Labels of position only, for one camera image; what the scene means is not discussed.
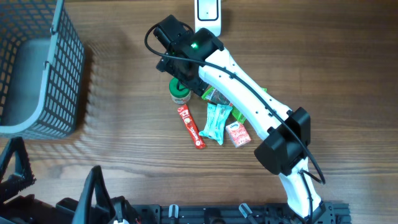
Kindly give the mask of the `small red snack packet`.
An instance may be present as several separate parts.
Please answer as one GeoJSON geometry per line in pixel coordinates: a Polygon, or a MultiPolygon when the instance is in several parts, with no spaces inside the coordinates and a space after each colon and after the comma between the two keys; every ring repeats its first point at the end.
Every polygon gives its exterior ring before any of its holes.
{"type": "Polygon", "coordinates": [[[251,141],[246,128],[239,121],[235,121],[226,126],[226,132],[236,148],[243,146],[251,141]]]}

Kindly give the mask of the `green clear snack bag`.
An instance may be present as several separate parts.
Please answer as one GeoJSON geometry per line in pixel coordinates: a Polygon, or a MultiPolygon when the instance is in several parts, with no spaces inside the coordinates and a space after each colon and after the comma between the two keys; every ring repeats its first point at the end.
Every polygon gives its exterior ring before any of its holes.
{"type": "Polygon", "coordinates": [[[240,123],[244,123],[246,117],[230,102],[223,94],[221,94],[213,86],[209,87],[206,92],[201,96],[203,100],[209,101],[216,105],[228,105],[232,107],[233,117],[240,123]]]}

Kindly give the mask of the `pale teal snack packet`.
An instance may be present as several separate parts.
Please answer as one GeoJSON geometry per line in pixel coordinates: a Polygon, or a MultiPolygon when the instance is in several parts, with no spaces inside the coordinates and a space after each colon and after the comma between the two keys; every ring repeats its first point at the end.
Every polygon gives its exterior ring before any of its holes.
{"type": "Polygon", "coordinates": [[[231,111],[232,107],[229,105],[208,103],[206,124],[204,130],[199,132],[199,135],[213,139],[219,145],[222,145],[224,142],[225,123],[231,111]]]}

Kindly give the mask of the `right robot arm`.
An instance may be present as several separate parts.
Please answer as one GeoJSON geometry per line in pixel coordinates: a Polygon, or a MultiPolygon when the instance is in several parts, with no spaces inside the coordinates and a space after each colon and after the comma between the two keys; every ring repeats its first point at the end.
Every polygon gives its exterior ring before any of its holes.
{"type": "Polygon", "coordinates": [[[308,150],[310,115],[303,108],[292,111],[266,93],[210,30],[195,32],[169,15],[148,33],[165,48],[164,53],[153,51],[162,58],[158,70],[171,74],[197,95],[211,85],[242,112],[262,139],[254,155],[265,169],[279,176],[290,210],[304,223],[317,222],[324,208],[313,182],[324,184],[325,177],[308,150]]]}

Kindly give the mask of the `red snack wrapper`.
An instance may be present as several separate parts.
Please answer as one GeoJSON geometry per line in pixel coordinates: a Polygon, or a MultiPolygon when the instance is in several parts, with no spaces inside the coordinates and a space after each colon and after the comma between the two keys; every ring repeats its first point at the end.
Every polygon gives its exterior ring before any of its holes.
{"type": "Polygon", "coordinates": [[[189,132],[192,141],[197,149],[204,149],[206,144],[202,137],[199,135],[199,130],[190,114],[187,105],[182,105],[177,109],[187,131],[189,132]]]}

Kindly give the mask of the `green lid jar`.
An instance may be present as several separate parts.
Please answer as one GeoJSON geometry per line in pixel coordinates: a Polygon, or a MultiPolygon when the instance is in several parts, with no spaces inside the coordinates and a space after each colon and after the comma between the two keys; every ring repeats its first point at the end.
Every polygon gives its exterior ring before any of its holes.
{"type": "Polygon", "coordinates": [[[191,98],[191,90],[182,85],[177,78],[171,79],[169,83],[171,99],[178,105],[186,104],[191,98]]]}

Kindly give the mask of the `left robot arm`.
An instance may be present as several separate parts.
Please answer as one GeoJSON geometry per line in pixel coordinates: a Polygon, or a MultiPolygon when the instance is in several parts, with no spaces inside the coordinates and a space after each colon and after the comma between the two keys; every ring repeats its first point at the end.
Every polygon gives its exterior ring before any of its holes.
{"type": "Polygon", "coordinates": [[[110,198],[100,166],[90,170],[79,200],[64,198],[53,207],[33,194],[18,195],[36,181],[21,137],[10,139],[1,153],[1,177],[12,157],[16,159],[15,171],[1,180],[1,223],[141,222],[141,216],[124,197],[110,198]]]}

